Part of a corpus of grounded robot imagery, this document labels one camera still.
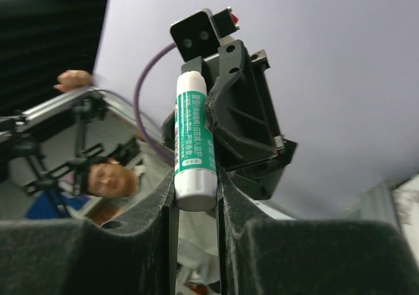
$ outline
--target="black felt surface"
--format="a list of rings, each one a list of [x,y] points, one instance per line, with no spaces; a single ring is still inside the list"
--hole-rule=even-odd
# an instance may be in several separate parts
[[[419,294],[412,253],[390,225],[276,221],[248,202],[227,174],[220,180],[225,294]]]
[[[173,171],[143,201],[89,221],[0,222],[0,294],[174,295]],[[372,222],[278,222],[219,174],[223,295],[419,294],[397,230]]]

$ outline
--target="metal screw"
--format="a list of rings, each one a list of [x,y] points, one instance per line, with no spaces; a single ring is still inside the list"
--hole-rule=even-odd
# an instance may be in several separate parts
[[[187,48],[190,48],[192,46],[192,41],[190,39],[183,40],[183,45]]]
[[[207,32],[207,31],[201,31],[201,32],[200,32],[200,34],[199,34],[199,37],[200,37],[202,40],[208,40],[208,38],[209,38],[210,36],[209,36],[209,34],[208,34],[208,32]]]

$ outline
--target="blue object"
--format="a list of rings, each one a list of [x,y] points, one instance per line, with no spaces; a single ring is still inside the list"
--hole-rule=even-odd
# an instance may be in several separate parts
[[[58,195],[55,192],[50,192],[51,196],[54,198],[58,209],[65,213],[64,209],[61,207],[61,203],[58,200]],[[77,196],[77,197],[67,197],[63,194],[60,194],[63,198],[65,204],[67,206],[72,207],[75,210],[80,210],[86,202],[90,200],[88,196]],[[44,220],[44,219],[51,219],[51,218],[61,218],[60,215],[57,214],[54,206],[52,205],[51,201],[48,199],[48,196],[45,192],[42,192],[41,195],[35,200],[32,206],[27,211],[26,218],[30,220]]]

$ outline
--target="glue stick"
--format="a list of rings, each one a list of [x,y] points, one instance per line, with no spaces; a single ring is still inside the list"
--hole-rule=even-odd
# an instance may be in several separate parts
[[[215,207],[217,172],[214,142],[204,114],[207,87],[197,71],[177,80],[175,105],[175,200],[180,210]]]

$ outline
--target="white wall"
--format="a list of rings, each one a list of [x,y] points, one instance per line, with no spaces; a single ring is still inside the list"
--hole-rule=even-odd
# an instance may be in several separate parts
[[[95,72],[130,98],[171,43],[170,24],[232,6],[250,52],[265,48],[283,132],[300,143],[274,195],[301,217],[337,214],[384,179],[419,168],[419,0],[109,0]],[[182,61],[169,54],[142,92],[161,124]]]

